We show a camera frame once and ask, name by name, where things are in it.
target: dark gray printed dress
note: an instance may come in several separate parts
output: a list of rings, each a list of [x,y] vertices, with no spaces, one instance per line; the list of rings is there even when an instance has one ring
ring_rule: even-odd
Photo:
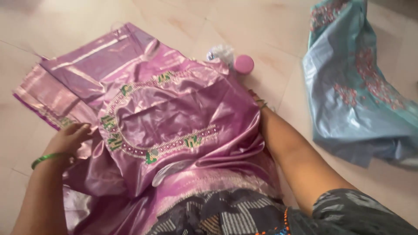
[[[312,218],[248,189],[189,197],[158,217],[147,235],[418,235],[404,219],[362,192],[320,196]]]

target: pink container lid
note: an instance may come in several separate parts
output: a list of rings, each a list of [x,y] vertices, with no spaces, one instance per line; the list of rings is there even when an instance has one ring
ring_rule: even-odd
[[[250,74],[254,69],[254,61],[247,55],[240,55],[234,61],[234,69],[240,74]]]

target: pink floral embroidery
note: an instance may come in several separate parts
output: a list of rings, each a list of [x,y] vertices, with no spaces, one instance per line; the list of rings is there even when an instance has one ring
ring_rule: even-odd
[[[374,55],[371,48],[360,50],[356,54],[357,72],[364,81],[366,89],[378,100],[384,102],[392,109],[405,109],[403,101],[405,100],[387,81],[385,81],[377,72],[374,64]]]
[[[332,23],[347,6],[348,0],[333,0],[311,12],[311,31]]]
[[[341,86],[340,84],[335,84],[334,90],[338,92],[338,94],[341,96],[344,104],[351,105],[351,106],[357,105],[357,101],[356,101],[357,91],[354,90],[353,88]]]

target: purple silk saree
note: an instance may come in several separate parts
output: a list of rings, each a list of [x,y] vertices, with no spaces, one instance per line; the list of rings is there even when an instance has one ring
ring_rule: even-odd
[[[258,106],[235,74],[132,24],[43,60],[14,96],[57,130],[92,124],[94,138],[63,175],[70,234],[143,235],[177,202],[207,191],[281,197]]]

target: woman's arm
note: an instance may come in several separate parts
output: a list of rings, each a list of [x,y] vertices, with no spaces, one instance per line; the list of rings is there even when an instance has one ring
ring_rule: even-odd
[[[258,102],[258,105],[262,107],[263,103]],[[297,130],[268,107],[261,109],[260,132],[300,209],[306,214],[312,214],[313,204],[326,191],[356,189],[331,168]]]
[[[71,124],[59,131],[43,155],[65,153],[39,163],[32,173],[13,235],[67,235],[62,174],[70,154],[90,138],[89,124]]]

